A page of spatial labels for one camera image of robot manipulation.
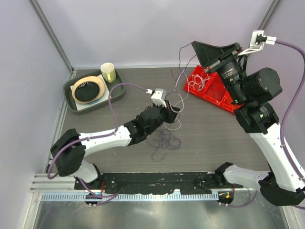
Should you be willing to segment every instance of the light purple wall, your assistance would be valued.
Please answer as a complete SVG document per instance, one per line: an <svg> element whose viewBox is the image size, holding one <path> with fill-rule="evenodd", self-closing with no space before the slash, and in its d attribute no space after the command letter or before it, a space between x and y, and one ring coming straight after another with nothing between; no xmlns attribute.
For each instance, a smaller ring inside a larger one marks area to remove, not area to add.
<svg viewBox="0 0 305 229"><path fill-rule="evenodd" d="M286 0L272 18L265 33L296 44L305 50L304 22L305 1ZM267 66L275 69L281 78L283 92L271 104L282 118L302 78L304 61L293 49L279 44L266 45L263 51L254 53L249 58L248 73ZM305 87L288 117L285 136L300 164L305 167ZM305 227L305 212L298 209L295 211Z"/></svg>
<svg viewBox="0 0 305 229"><path fill-rule="evenodd" d="M177 65L179 48L194 40L246 45L272 0L38 2L72 65L99 67ZM186 48L182 63L192 56Z"/></svg>
<svg viewBox="0 0 305 229"><path fill-rule="evenodd" d="M20 229L69 73L28 1L1 1L0 33L0 222Z"/></svg>

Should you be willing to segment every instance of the cup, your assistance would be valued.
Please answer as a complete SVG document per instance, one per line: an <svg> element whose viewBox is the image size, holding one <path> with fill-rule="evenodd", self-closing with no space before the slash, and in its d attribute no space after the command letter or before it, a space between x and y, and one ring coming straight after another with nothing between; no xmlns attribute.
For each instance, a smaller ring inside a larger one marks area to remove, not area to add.
<svg viewBox="0 0 305 229"><path fill-rule="evenodd" d="M107 82L112 83L116 79L115 68L112 63L104 63L101 66L101 72Z"/></svg>

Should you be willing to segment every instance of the wood grain surface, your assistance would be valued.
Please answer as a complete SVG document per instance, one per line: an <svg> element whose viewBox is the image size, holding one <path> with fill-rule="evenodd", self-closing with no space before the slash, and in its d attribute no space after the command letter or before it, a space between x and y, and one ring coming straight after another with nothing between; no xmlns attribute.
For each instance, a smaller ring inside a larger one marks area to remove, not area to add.
<svg viewBox="0 0 305 229"><path fill-rule="evenodd" d="M177 77L179 69L172 70L174 77ZM91 71L93 70L78 70L76 77ZM167 92L174 88L170 68L117 69L117 72L124 82L150 89L163 88ZM186 79L182 78L177 86L183 97L187 95L182 90L185 82ZM177 94L169 95L168 99L172 104L180 100ZM127 86L125 96L114 102L113 107L122 125L134 119L151 103L148 94ZM86 157L86 160L95 163L101 172L214 171L224 162L232 162L248 169L268 169L263 153L239 126L233 114L190 94L185 100L180 121L182 127L172 131L172 134L181 140L181 148L174 151L159 149L154 155L155 160L166 153L160 162L152 161L155 149L146 141L129 147L103 150ZM109 106L87 114L74 114L68 110L62 132L71 128L76 128L78 133L99 132L114 128L114 119Z"/></svg>

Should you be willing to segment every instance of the red crate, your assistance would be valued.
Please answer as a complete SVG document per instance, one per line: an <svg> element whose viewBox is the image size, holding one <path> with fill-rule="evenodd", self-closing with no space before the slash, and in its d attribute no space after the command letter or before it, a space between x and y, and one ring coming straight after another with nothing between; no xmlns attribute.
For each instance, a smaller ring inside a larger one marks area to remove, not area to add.
<svg viewBox="0 0 305 229"><path fill-rule="evenodd" d="M189 91L190 93L198 96L199 98L209 101L215 104L216 106L219 106L233 114L234 109L241 107L241 105L232 104L233 100L230 97L226 88L224 87L224 84L217 73L206 74L202 67L198 65L189 76L188 81L192 82L194 80L193 75L196 74L201 76L203 79L206 79L208 76L210 76L211 78L205 81L205 85L201 91L199 91L198 85L193 86L191 84L192 86L190 86L187 82L184 85L184 90Z"/></svg>

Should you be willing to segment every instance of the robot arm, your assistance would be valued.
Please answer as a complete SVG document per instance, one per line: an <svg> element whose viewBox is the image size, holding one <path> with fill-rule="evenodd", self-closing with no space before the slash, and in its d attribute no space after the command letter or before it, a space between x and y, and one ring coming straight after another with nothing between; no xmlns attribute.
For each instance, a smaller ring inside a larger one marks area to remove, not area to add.
<svg viewBox="0 0 305 229"><path fill-rule="evenodd" d="M86 156L112 147L138 144L163 122L173 123L180 109L170 106L165 100L166 91L156 89L147 93L151 94L153 105L146 107L135 119L119 126L117 131L112 129L88 134L78 134L75 129L66 131L51 147L53 158L65 145L78 139L86 140L73 144L59 155L55 161L59 176L73 175L84 180L90 188L97 187L101 174L95 165L84 160Z"/></svg>
<svg viewBox="0 0 305 229"><path fill-rule="evenodd" d="M263 68L251 75L245 72L246 56L274 44L276 37L254 31L249 49L238 43L224 47L193 42L193 48L206 72L217 72L233 104L236 119L246 133L258 144L271 171L253 171L225 163L215 173L221 182L240 184L260 191L276 206L298 205L305 198L304 169L298 163L287 142L287 152L280 141L280 124L273 107L268 103L282 92L280 78L271 68Z"/></svg>

